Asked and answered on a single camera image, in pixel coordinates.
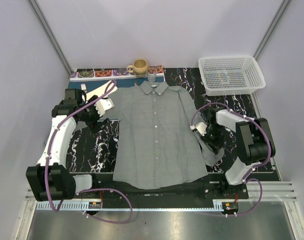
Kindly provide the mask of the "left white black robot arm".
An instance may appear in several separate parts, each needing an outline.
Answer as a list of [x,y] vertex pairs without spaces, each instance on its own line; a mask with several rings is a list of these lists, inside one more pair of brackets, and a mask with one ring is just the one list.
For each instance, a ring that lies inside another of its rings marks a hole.
[[113,107],[109,98],[93,95],[87,99],[81,89],[65,90],[64,99],[52,109],[52,128],[44,153],[37,164],[26,171],[37,201],[70,200],[81,191],[89,198],[99,194],[100,186],[93,182],[90,174],[70,174],[66,169],[66,156],[77,123],[84,122],[93,133],[98,133],[110,122],[100,118]]

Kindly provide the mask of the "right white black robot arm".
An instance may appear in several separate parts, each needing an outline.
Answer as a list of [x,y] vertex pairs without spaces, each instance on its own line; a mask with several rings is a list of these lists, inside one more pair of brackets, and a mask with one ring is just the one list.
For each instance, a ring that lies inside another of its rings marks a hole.
[[223,131],[235,133],[237,158],[218,184],[209,189],[215,197],[233,199],[245,189],[248,176],[275,155],[268,121],[250,118],[230,109],[211,107],[206,123],[195,126],[203,142],[215,153],[224,144]]

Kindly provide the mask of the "grey button shirt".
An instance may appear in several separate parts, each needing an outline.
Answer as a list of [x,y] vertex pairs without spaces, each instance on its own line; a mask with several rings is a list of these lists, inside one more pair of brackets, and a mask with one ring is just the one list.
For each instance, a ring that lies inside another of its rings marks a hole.
[[106,117],[119,122],[115,181],[144,190],[189,183],[224,156],[191,130],[203,118],[185,88],[144,81],[109,97],[114,106]]

